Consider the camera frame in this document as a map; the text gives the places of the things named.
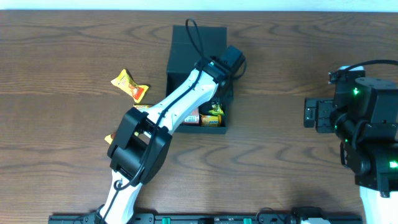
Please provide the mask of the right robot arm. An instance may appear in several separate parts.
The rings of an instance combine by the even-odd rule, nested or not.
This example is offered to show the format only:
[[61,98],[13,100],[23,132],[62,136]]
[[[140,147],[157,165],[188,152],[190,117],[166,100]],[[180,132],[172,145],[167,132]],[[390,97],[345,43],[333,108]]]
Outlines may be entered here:
[[333,133],[354,173],[367,223],[397,223],[397,87],[359,77],[337,82],[333,98],[306,98],[303,125]]

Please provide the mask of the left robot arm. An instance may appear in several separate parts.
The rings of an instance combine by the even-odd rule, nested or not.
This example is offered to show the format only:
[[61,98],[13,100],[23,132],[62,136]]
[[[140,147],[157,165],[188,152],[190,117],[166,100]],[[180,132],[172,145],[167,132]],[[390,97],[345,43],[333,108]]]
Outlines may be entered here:
[[107,151],[112,184],[95,223],[127,223],[132,218],[139,191],[163,166],[175,130],[244,67],[245,58],[203,58],[164,100],[143,111],[131,108],[126,112]]

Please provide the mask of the small yellow biscuit packet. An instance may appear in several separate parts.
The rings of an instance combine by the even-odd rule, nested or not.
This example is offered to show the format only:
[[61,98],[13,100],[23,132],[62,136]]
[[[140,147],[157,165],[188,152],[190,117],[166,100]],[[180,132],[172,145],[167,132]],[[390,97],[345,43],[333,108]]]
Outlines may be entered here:
[[222,124],[222,115],[200,115],[201,126],[204,127],[220,127]]

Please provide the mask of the green yellow snack packet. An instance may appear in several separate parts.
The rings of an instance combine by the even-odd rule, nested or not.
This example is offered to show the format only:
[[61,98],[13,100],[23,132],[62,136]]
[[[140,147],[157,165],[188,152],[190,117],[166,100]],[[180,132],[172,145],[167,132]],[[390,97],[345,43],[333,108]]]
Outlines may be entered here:
[[208,110],[208,113],[211,114],[212,116],[223,116],[224,111],[222,109],[222,104],[220,101],[212,101],[211,102],[211,109]]

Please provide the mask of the yellow peanut butter sandwich packet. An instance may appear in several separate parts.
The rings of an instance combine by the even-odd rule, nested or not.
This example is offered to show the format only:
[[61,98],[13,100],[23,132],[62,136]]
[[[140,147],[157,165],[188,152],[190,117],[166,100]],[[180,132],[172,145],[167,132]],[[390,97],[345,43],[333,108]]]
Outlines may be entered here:
[[140,103],[149,89],[149,85],[136,83],[126,68],[116,78],[111,80],[111,84],[131,96],[135,103]]

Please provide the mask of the red Pringles can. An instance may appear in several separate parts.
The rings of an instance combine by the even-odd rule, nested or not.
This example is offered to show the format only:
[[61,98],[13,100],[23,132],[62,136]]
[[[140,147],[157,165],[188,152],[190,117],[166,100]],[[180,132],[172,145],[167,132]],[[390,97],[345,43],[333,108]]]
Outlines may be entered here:
[[200,113],[199,108],[194,109],[183,121],[183,125],[188,126],[199,126],[200,125]]

